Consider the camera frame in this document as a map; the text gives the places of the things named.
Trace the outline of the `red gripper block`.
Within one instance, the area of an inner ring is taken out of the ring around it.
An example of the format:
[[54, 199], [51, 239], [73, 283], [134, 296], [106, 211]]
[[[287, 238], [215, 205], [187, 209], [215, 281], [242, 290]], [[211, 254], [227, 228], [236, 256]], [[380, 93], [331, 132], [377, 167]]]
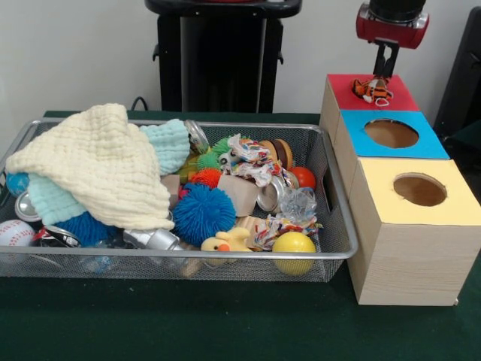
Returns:
[[[377, 45], [373, 75], [391, 78], [399, 47], [416, 49], [425, 36], [429, 15], [424, 2], [363, 2], [358, 10], [355, 29], [358, 38]], [[385, 58], [386, 46], [391, 50]]]

